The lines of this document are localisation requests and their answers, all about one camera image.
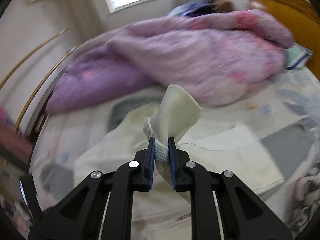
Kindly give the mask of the white curtain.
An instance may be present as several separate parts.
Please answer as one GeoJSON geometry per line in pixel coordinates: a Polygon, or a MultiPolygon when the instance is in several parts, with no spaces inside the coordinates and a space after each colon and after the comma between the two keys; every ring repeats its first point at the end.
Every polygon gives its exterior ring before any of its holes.
{"type": "Polygon", "coordinates": [[[97,0],[64,0],[66,11],[72,22],[72,29],[81,41],[86,41],[104,32],[97,10],[97,0]]]}

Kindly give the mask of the wooden headboard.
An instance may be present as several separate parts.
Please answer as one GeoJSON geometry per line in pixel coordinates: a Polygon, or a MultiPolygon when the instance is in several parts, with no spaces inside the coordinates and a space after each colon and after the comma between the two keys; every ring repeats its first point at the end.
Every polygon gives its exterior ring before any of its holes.
{"type": "Polygon", "coordinates": [[[248,0],[248,9],[260,9],[274,16],[294,35],[295,42],[312,51],[307,67],[319,78],[319,16],[306,0],[248,0]]]}

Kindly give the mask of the teal folded cloth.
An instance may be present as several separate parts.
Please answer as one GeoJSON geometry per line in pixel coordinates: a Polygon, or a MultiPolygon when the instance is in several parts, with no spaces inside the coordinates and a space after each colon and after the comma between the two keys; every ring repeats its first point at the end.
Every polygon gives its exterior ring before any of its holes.
{"type": "Polygon", "coordinates": [[[312,57],[312,51],[298,43],[294,43],[291,48],[285,49],[285,54],[287,70],[302,68],[312,57]]]}

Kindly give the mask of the white floral bed sheet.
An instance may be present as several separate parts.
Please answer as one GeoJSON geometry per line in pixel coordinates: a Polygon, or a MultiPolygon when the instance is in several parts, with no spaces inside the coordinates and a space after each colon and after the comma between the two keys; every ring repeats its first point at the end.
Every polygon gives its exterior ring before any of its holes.
{"type": "MultiPolygon", "coordinates": [[[[114,105],[135,97],[160,97],[164,90],[150,87],[116,100],[80,111],[114,105]]],[[[51,117],[46,120],[37,140],[31,174],[36,161],[37,144],[51,117]]],[[[319,210],[319,81],[308,70],[285,70],[265,80],[241,100],[219,108],[203,107],[202,118],[220,122],[241,122],[247,125],[268,150],[279,167],[284,182],[258,196],[299,234],[319,210]]],[[[42,209],[59,202],[37,186],[42,209]]]]}

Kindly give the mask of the purple floral quilt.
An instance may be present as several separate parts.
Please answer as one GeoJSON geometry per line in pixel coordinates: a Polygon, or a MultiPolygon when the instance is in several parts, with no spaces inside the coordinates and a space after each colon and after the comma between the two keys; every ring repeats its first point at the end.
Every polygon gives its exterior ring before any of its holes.
{"type": "Polygon", "coordinates": [[[261,10],[165,16],[87,40],[57,82],[46,111],[70,112],[160,85],[198,102],[233,103],[285,67],[293,34],[261,10]]]}

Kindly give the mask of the grey hoodie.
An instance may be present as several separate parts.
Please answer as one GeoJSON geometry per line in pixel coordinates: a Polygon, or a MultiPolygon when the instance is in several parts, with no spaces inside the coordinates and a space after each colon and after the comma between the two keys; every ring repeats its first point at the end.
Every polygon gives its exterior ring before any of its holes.
{"type": "Polygon", "coordinates": [[[160,97],[135,97],[47,122],[37,144],[33,176],[37,186],[61,200],[90,172],[115,171],[146,148],[143,125],[160,97]]]}

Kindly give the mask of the white knit sweater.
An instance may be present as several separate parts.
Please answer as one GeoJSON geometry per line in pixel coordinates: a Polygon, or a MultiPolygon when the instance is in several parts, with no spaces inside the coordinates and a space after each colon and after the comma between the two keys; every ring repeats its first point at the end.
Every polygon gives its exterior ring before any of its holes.
{"type": "Polygon", "coordinates": [[[151,192],[134,195],[134,220],[180,216],[190,211],[189,193],[177,193],[172,188],[169,138],[207,170],[233,171],[256,194],[284,182],[274,159],[247,125],[205,120],[201,112],[190,94],[170,85],[161,103],[129,111],[117,128],[75,162],[74,184],[92,171],[115,171],[146,148],[149,138],[155,139],[156,170],[151,192]]]}

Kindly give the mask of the blue folded clothes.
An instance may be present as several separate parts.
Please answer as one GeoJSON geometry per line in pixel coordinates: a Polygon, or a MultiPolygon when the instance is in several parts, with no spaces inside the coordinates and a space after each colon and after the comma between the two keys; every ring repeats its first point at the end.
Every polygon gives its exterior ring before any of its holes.
{"type": "Polygon", "coordinates": [[[173,9],[168,16],[198,17],[231,11],[234,11],[234,5],[229,0],[190,0],[173,9]]]}

